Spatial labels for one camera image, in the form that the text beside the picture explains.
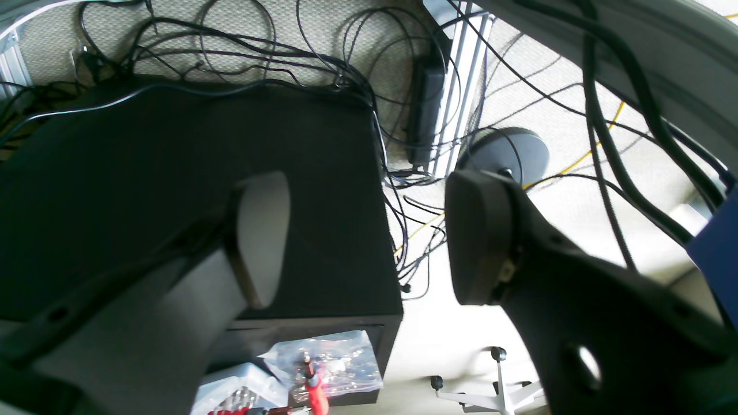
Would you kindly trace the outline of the left gripper black left finger side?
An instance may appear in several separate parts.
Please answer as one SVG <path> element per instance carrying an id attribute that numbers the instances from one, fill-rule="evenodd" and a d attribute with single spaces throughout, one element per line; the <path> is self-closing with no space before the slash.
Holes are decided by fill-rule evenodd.
<path id="1" fill-rule="evenodd" d="M 188 414 L 214 345 L 276 297 L 291 195 L 280 171 L 224 210 L 2 337 L 2 413 Z"/>

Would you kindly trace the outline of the left gripper black right finger shirt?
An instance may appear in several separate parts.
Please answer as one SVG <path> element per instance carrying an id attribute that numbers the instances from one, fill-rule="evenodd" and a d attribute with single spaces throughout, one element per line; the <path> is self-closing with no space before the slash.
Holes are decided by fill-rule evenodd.
<path id="1" fill-rule="evenodd" d="M 451 281 L 499 305 L 553 414 L 735 414 L 736 333 L 635 271 L 583 252 L 517 182 L 446 179 Z"/>

